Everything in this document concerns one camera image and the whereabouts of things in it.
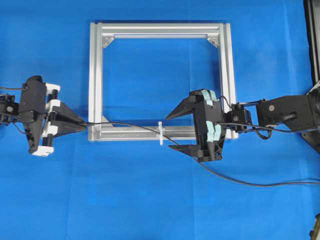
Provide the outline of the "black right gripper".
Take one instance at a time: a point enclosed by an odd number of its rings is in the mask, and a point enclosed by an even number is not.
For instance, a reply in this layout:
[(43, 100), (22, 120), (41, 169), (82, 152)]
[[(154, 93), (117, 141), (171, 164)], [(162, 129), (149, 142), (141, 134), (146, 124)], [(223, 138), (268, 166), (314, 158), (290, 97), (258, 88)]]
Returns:
[(219, 161), (223, 153), (226, 129), (222, 101), (213, 90), (199, 89), (189, 93), (165, 120), (193, 114), (196, 144), (175, 144), (168, 147), (195, 159), (198, 163)]

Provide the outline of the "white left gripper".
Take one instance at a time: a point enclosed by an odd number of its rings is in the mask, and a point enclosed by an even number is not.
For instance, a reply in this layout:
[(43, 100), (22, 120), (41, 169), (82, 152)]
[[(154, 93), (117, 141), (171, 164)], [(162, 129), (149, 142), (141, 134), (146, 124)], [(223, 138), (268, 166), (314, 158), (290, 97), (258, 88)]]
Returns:
[(85, 131), (85, 121), (71, 110), (64, 102), (58, 100), (61, 87), (56, 84), (46, 83), (46, 97), (49, 98), (45, 105), (45, 124), (40, 135), (42, 145), (39, 145), (34, 156), (47, 157), (54, 152), (53, 139), (73, 133)]

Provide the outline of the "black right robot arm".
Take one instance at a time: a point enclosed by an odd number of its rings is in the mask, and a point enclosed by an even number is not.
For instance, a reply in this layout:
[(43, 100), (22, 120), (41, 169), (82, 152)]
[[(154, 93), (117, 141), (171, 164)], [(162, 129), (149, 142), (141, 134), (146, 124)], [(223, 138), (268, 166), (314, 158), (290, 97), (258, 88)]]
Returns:
[(255, 132), (268, 140), (275, 127), (284, 124), (287, 133), (300, 133), (316, 151), (320, 151), (320, 89), (305, 95), (287, 95), (271, 100), (236, 103), (224, 112), (224, 96), (217, 97), (208, 89), (194, 90), (166, 117), (174, 119), (192, 115), (196, 144), (170, 145), (197, 162), (222, 159), (227, 130), (238, 134)]

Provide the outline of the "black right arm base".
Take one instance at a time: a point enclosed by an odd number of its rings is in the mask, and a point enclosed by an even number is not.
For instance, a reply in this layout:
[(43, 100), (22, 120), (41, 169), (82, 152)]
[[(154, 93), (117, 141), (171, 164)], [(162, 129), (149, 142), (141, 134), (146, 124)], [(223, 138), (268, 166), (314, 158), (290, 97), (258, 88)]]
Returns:
[[(320, 1), (304, 0), (304, 15), (309, 44), (309, 60), (313, 87), (308, 93), (320, 87)], [(301, 137), (318, 154), (320, 153), (320, 132), (310, 131)]]

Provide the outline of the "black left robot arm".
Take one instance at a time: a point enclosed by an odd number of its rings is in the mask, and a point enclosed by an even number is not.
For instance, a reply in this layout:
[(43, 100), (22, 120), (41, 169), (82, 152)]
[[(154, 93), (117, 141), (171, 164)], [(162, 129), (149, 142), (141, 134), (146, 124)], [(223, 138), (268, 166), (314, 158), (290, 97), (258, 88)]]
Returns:
[(59, 85), (43, 83), (41, 77), (27, 80), (22, 87), (20, 102), (15, 96), (0, 96), (0, 123), (22, 123), (28, 152), (47, 157), (54, 152), (53, 139), (86, 130), (87, 123), (58, 99)]

